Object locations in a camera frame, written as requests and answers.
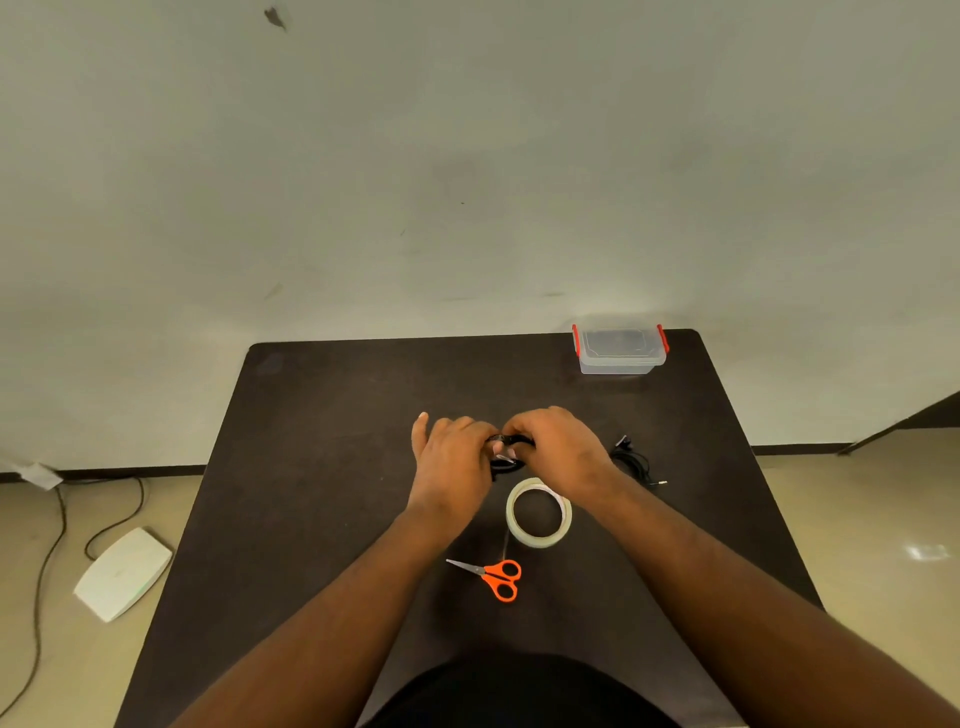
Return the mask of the clear tape roll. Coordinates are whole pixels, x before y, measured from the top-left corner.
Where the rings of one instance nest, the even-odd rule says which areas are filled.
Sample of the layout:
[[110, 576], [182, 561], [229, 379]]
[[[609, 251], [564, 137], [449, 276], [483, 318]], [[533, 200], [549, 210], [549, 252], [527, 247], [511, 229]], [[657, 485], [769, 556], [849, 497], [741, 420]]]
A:
[[568, 535], [573, 521], [571, 501], [529, 477], [515, 484], [507, 497], [507, 536], [525, 548], [546, 550]]

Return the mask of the person's left hand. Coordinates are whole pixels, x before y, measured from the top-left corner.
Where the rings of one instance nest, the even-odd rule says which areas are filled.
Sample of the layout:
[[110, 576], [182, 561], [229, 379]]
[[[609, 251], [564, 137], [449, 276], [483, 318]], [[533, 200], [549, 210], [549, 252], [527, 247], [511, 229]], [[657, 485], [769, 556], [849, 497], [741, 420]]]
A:
[[471, 417], [428, 422], [429, 440], [420, 459], [406, 511], [448, 542], [471, 522], [493, 480], [488, 440], [497, 429]]

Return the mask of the white foot pedal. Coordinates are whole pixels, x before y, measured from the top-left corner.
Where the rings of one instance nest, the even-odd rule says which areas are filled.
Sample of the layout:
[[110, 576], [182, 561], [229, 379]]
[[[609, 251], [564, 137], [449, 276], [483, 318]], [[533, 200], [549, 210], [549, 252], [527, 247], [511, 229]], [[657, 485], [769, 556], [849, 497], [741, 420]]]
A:
[[73, 589], [101, 622], [124, 615], [152, 588], [174, 550], [143, 527], [128, 531], [94, 559]]

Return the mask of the person's left forearm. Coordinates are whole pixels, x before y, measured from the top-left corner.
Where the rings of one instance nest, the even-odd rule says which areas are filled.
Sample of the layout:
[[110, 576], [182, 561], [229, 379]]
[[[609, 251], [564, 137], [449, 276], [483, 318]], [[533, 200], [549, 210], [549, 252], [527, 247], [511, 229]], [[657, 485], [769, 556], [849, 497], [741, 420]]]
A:
[[426, 573], [471, 519], [409, 506], [170, 728], [352, 728]]

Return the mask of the person's right forearm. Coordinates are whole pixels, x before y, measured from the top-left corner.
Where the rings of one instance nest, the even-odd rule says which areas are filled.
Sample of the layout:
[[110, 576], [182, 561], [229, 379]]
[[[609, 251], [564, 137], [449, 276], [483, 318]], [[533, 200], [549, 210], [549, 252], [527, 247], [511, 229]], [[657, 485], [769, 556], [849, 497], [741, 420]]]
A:
[[750, 728], [960, 728], [960, 710], [613, 465], [569, 498], [614, 537]]

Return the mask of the white wall plug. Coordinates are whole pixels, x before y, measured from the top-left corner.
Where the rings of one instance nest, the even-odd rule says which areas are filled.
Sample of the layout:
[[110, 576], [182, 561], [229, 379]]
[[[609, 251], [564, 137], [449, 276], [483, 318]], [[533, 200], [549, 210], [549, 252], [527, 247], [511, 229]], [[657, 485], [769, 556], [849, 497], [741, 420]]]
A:
[[64, 477], [58, 471], [46, 467], [41, 463], [32, 463], [30, 465], [10, 464], [10, 467], [21, 480], [30, 483], [44, 492], [52, 491], [65, 482]]

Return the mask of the orange handled scissors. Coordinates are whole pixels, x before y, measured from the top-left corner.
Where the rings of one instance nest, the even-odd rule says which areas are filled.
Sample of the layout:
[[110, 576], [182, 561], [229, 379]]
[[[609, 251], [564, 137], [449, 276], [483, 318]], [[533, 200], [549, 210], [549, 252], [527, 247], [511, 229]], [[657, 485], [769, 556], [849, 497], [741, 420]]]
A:
[[517, 599], [517, 582], [522, 578], [522, 567], [518, 562], [510, 559], [489, 565], [467, 564], [453, 559], [445, 559], [445, 562], [480, 577], [498, 601], [512, 603]]

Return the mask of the clear box with red clips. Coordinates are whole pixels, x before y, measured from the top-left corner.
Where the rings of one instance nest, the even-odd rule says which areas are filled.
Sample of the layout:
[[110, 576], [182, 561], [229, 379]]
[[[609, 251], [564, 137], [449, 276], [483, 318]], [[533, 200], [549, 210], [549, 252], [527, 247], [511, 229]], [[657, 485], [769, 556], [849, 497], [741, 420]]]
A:
[[580, 371], [589, 376], [644, 376], [666, 364], [669, 344], [663, 328], [635, 325], [581, 325], [571, 334]]

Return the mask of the person's right hand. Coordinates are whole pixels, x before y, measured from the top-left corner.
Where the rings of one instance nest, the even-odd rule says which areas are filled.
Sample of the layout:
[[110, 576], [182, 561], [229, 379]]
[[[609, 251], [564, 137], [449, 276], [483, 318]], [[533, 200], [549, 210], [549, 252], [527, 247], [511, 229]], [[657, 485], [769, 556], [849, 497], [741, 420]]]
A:
[[621, 471], [603, 444], [567, 409], [550, 406], [522, 412], [500, 433], [532, 441], [510, 448], [546, 486], [587, 511], [621, 484]]

